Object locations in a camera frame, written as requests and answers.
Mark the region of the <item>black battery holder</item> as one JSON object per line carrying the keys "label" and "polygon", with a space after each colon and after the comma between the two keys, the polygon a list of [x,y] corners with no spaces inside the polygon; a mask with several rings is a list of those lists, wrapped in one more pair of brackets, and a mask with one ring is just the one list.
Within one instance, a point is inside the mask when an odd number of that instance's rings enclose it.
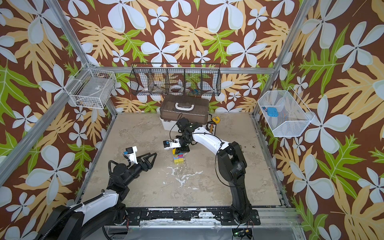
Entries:
{"label": "black battery holder", "polygon": [[212,134],[212,135],[216,134],[216,126],[217,126],[217,124],[214,122],[207,124],[207,130],[210,132],[210,134]]}

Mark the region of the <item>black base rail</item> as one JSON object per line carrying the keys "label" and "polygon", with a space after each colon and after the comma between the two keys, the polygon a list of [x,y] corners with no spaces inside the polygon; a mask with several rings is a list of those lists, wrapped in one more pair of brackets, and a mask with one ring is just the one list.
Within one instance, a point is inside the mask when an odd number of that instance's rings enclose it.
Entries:
{"label": "black base rail", "polygon": [[256,209],[240,219],[232,207],[207,207],[207,208],[126,208],[123,216],[110,222],[116,226],[143,226],[145,221],[171,222],[172,224],[191,223],[197,224],[207,220],[219,226],[261,225],[259,213]]}

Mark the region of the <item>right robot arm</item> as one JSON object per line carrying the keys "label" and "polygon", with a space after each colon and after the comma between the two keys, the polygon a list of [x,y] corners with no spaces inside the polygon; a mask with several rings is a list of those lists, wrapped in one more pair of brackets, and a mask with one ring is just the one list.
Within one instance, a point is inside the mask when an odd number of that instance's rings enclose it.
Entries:
{"label": "right robot arm", "polygon": [[221,176],[219,181],[225,180],[232,195],[232,212],[237,224],[245,224],[256,218],[252,205],[248,199],[245,176],[247,162],[241,146],[237,142],[226,142],[211,134],[198,123],[190,123],[186,118],[181,118],[176,125],[180,135],[171,141],[176,144],[177,153],[188,153],[190,145],[201,144],[215,155],[215,173]]}

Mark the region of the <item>blue object in basket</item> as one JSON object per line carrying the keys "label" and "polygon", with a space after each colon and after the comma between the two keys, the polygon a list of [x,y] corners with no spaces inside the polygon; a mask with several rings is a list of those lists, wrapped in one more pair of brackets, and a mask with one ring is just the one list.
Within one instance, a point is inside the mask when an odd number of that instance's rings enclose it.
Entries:
{"label": "blue object in basket", "polygon": [[274,107],[268,107],[267,108],[267,115],[269,117],[277,118],[279,116],[279,112],[276,108]]}

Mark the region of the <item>white mesh basket right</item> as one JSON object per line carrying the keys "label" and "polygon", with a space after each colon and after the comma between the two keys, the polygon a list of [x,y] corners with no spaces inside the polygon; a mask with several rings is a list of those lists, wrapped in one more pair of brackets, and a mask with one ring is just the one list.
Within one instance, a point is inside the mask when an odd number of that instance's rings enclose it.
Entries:
{"label": "white mesh basket right", "polygon": [[[276,138],[300,137],[315,118],[315,114],[310,111],[296,92],[267,91],[258,99],[258,104]],[[269,117],[267,115],[268,107],[276,108],[279,116],[277,118]]]}

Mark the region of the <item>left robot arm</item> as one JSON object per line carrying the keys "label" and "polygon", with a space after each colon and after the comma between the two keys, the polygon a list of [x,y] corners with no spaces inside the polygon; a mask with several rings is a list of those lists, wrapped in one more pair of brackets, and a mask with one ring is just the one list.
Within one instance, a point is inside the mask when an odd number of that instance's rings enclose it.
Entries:
{"label": "left robot arm", "polygon": [[123,200],[129,184],[142,172],[151,170],[157,153],[137,156],[136,147],[123,153],[128,164],[108,162],[109,182],[106,189],[85,202],[54,210],[37,233],[37,240],[83,240],[107,225],[123,226],[128,223],[128,212]]}

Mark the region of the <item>brown lid storage box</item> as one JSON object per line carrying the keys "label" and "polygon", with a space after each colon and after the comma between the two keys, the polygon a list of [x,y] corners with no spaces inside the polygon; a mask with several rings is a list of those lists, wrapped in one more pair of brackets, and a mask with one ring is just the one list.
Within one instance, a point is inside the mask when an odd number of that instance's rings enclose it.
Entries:
{"label": "brown lid storage box", "polygon": [[167,95],[160,107],[160,120],[165,131],[178,132],[176,122],[186,118],[190,123],[208,123],[209,101],[197,97]]}

